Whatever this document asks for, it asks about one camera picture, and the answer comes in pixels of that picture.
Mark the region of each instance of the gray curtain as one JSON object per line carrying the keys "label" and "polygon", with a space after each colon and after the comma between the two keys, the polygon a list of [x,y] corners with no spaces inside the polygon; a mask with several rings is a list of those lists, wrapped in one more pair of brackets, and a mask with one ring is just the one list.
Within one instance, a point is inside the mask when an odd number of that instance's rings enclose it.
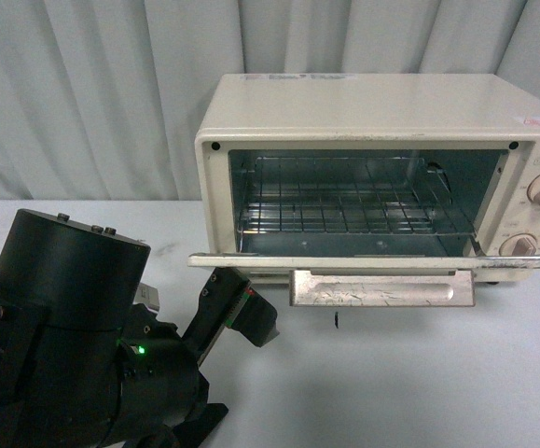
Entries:
{"label": "gray curtain", "polygon": [[199,199],[225,73],[497,73],[540,97],[540,0],[0,0],[0,198]]}

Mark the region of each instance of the white tabletop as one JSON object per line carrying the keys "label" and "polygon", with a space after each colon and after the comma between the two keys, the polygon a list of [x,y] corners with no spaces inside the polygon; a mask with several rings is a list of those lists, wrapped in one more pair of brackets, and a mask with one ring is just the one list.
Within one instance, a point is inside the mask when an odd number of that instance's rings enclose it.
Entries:
{"label": "white tabletop", "polygon": [[[18,208],[145,240],[159,319],[187,327],[209,275],[187,267],[207,250],[201,203],[0,201],[0,251]],[[340,309],[339,329],[286,287],[257,290],[281,334],[255,348],[223,332],[202,372],[230,411],[203,446],[540,448],[540,272],[478,287],[475,308]]]}

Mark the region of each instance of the oven door handle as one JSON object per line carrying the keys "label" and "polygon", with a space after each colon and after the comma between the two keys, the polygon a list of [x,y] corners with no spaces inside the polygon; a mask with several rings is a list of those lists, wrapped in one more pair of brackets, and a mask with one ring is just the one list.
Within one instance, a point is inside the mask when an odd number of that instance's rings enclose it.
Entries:
{"label": "oven door handle", "polygon": [[292,306],[473,306],[472,271],[450,275],[290,273]]}

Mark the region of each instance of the black cylinder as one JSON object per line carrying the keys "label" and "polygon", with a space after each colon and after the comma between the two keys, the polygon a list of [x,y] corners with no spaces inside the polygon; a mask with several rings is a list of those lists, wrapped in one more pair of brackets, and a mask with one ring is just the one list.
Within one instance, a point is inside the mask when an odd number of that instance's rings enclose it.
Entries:
{"label": "black cylinder", "polygon": [[137,241],[31,210],[19,210],[0,255],[0,287],[19,305],[46,305],[47,325],[119,329],[150,248]]}

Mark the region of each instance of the oven top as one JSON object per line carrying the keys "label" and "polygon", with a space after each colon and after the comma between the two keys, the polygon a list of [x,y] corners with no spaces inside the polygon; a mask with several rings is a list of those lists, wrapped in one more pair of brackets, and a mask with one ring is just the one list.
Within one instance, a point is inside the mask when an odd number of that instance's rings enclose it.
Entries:
{"label": "oven top", "polygon": [[225,75],[199,138],[421,139],[459,131],[540,135],[540,100],[495,75]]}

